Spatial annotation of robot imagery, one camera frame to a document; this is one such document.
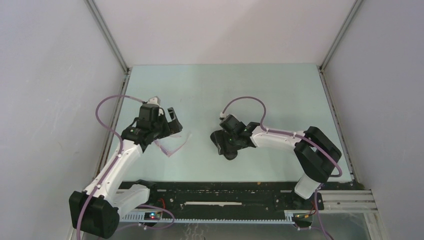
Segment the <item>black glasses case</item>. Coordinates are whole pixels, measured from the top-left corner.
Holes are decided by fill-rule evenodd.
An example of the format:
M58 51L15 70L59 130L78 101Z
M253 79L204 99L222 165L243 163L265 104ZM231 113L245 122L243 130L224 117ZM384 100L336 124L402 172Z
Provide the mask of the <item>black glasses case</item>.
M228 161L234 160L238 156L238 151L248 146L245 141L232 137L224 130L214 131L210 135L210 140L216 146L218 155Z

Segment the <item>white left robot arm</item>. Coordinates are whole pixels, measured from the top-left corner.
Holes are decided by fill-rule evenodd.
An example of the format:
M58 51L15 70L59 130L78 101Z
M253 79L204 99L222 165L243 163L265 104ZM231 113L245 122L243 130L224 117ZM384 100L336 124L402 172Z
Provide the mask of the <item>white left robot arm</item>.
M133 209L156 206L158 194L145 183L136 183L123 193L118 189L149 145L183 130L174 108L167 112L155 100L143 103L138 116L118 135L117 149L104 168L84 190L71 194L69 209L76 231L108 239Z

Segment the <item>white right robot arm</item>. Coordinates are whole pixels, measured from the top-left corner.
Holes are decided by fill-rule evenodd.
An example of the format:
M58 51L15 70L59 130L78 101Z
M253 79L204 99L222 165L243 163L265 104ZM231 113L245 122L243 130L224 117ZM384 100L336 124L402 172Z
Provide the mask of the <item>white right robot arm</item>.
M297 209L310 204L315 191L334 177L333 170L338 171L336 177L342 174L338 165L342 152L318 127L310 126L305 131L270 129L261 122L244 124L232 114L222 118L219 125L221 129L211 133L210 140L228 161L247 148L276 149L297 158L303 174L290 196Z

